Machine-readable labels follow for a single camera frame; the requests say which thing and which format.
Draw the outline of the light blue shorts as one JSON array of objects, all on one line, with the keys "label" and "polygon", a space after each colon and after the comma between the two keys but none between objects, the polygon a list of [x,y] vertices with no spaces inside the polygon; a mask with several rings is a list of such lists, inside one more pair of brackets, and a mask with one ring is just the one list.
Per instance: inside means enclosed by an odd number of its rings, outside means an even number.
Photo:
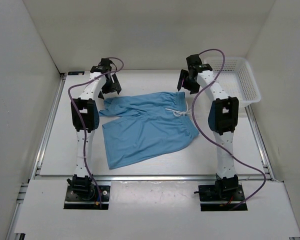
[{"label": "light blue shorts", "polygon": [[101,117],[108,168],[133,165],[180,151],[199,135],[184,92],[155,92],[107,98]]}]

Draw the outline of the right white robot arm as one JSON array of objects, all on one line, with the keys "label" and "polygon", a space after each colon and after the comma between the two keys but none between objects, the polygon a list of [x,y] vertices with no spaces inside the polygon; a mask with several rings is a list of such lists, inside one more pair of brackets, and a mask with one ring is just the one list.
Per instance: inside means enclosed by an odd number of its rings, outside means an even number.
[{"label": "right white robot arm", "polygon": [[203,63],[198,54],[186,58],[187,70],[182,69],[177,89],[191,94],[204,89],[211,101],[208,126],[217,144],[217,170],[214,193],[220,200],[228,199],[238,189],[239,179],[234,167],[233,136],[238,124],[239,100],[230,96],[215,80],[212,67]]}]

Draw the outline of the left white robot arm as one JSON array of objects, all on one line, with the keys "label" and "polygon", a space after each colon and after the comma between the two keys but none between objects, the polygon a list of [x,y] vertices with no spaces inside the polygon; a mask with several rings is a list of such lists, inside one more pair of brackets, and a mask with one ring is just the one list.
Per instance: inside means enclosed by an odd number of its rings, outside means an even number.
[{"label": "left white robot arm", "polygon": [[84,201],[97,201],[101,197],[100,188],[89,168],[93,138],[100,124],[96,99],[103,99],[108,93],[121,92],[116,73],[123,67],[124,62],[118,57],[102,58],[91,68],[88,81],[72,85],[67,90],[77,141],[76,167],[68,183]]}]

